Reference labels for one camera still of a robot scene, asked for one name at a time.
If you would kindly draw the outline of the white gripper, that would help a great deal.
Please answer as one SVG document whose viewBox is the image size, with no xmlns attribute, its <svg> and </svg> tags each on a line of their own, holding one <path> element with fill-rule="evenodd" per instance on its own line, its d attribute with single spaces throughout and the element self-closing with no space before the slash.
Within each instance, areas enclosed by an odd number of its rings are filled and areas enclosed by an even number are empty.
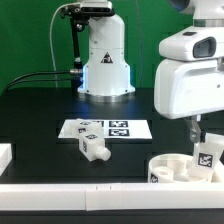
<svg viewBox="0 0 224 224">
<path fill-rule="evenodd" d="M 155 108 L 169 119 L 187 117 L 190 140 L 201 143 L 200 115 L 224 109 L 224 27 L 191 26 L 162 40 L 159 53 Z"/>
</svg>

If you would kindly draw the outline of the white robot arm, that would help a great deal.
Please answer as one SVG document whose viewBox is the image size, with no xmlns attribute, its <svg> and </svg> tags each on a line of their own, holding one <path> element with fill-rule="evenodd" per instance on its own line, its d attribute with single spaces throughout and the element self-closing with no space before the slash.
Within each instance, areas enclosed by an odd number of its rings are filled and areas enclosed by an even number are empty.
<svg viewBox="0 0 224 224">
<path fill-rule="evenodd" d="M 183 118 L 190 139 L 205 142 L 202 114 L 224 110 L 224 0 L 167 0 L 176 11 L 193 16 L 193 25 L 159 44 L 164 60 L 156 70 L 154 105 L 166 118 Z M 90 56 L 80 91 L 95 99 L 131 93 L 125 63 L 124 25 L 108 0 L 78 0 L 89 18 Z"/>
</svg>

